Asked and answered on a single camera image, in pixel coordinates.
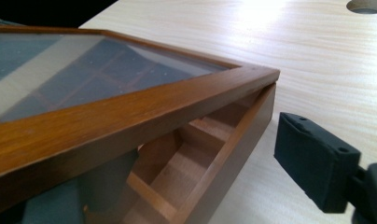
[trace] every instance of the wooden frame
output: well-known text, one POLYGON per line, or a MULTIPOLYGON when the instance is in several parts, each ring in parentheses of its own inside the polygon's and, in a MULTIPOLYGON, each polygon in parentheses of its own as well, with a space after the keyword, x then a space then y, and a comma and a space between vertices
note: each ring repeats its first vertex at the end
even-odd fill
MULTIPOLYGON (((279 76, 275 69, 103 30, 0 26, 0 33, 107 35, 230 68, 0 123, 0 212, 145 144, 128 178, 129 185, 171 223, 204 220, 212 213, 204 214, 203 207, 216 208, 272 116, 273 83, 279 76), (217 111, 223 111, 221 114, 225 116, 220 117, 217 111), (206 119, 212 116, 217 119, 206 119), (180 146, 185 141, 208 146, 205 148, 210 151, 206 153, 213 155, 202 176, 197 176, 201 181, 178 206, 165 201, 151 187, 148 179, 156 179, 155 174, 140 168, 140 164, 153 162, 146 159, 146 152, 153 153, 153 149, 147 148, 152 148, 149 146, 160 141, 159 138, 173 141, 171 136, 180 139, 180 146)), ((165 151, 164 158, 160 158, 164 160, 160 172, 178 150, 165 151)))

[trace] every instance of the wooden display box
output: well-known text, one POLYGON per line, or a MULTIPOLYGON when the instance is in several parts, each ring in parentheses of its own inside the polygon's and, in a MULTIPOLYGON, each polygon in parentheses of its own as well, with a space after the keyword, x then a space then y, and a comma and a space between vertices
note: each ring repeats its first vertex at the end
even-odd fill
POLYGON ((137 147, 118 202, 103 211, 81 204, 83 222, 206 222, 271 120, 279 71, 109 31, 0 26, 5 40, 30 41, 33 34, 43 42, 49 35, 61 38, 49 39, 37 56, 0 75, 0 86, 31 86, 27 95, 7 97, 10 105, 0 102, 0 213, 137 147), (36 81, 24 83, 19 72, 34 65, 35 71, 51 71, 37 65, 57 63, 45 57, 50 49, 66 48, 63 41, 71 35, 101 40, 80 49, 76 58, 62 57, 63 68, 35 87, 36 81), (105 41, 116 45, 105 47, 105 41), (111 51, 115 54, 107 58, 111 51), (62 72, 73 67, 79 69, 62 72), (84 74, 72 84, 87 70, 91 78, 84 74), (83 96, 89 99, 82 101, 83 96), (26 106, 33 110, 21 112, 26 106))

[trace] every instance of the round hole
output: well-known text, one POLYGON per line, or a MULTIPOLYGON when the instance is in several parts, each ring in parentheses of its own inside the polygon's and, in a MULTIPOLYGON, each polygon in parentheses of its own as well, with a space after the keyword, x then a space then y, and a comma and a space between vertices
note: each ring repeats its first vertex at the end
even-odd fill
POLYGON ((346 7, 359 14, 377 14, 377 0, 352 0, 346 7))
POLYGON ((338 150, 339 150, 340 152, 343 152, 343 153, 347 153, 347 152, 349 152, 349 150, 346 149, 346 148, 344 148, 344 147, 339 147, 338 150))

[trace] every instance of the table surface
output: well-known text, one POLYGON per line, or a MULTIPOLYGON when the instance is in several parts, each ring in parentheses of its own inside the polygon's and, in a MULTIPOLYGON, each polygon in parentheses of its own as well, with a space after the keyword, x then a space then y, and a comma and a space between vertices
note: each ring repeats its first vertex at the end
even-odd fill
POLYGON ((119 0, 82 28, 117 31, 281 70, 272 121, 210 223, 350 223, 325 215, 273 147, 281 111, 313 120, 377 162, 377 14, 348 1, 119 0))

